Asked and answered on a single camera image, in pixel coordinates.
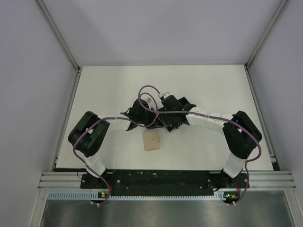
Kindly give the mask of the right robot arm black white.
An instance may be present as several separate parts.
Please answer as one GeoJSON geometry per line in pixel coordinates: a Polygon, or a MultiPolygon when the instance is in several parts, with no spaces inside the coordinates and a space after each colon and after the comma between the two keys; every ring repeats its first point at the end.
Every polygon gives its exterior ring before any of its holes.
{"type": "Polygon", "coordinates": [[[159,98],[163,107],[159,109],[158,117],[168,131],[186,124],[201,126],[225,136],[231,153],[221,172],[209,177],[209,187],[218,190],[234,186],[251,152],[262,140],[260,131],[248,115],[243,111],[222,114],[203,110],[185,97],[176,99],[170,92],[160,95],[159,98]]]}

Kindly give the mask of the black card holder box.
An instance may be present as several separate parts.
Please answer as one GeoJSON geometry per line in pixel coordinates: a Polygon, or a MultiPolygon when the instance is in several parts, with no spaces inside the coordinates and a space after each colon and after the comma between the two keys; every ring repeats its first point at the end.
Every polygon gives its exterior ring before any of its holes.
{"type": "Polygon", "coordinates": [[[187,123],[188,123],[187,120],[185,120],[183,118],[168,118],[163,121],[163,125],[168,130],[168,132],[176,130],[181,125],[187,124],[187,123]]]}

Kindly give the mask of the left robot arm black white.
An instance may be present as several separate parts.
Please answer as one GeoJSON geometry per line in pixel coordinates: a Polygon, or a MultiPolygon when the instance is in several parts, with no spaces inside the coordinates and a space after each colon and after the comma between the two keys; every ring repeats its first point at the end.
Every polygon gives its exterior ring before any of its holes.
{"type": "Polygon", "coordinates": [[[73,146],[75,156],[83,162],[86,170],[91,174],[91,182],[96,187],[103,187],[107,183],[105,165],[102,163],[99,150],[105,136],[111,131],[130,131],[136,127],[147,129],[161,128],[163,123],[159,116],[147,109],[154,110],[151,98],[136,99],[133,106],[125,112],[110,117],[100,117],[92,111],[87,111],[68,136],[73,146]]]}

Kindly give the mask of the beige card stack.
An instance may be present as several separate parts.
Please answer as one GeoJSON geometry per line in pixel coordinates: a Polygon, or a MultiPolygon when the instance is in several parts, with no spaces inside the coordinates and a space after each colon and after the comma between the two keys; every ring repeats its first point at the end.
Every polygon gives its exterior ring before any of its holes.
{"type": "Polygon", "coordinates": [[[145,151],[160,149],[160,138],[158,131],[146,131],[143,133],[143,146],[145,151]]]}

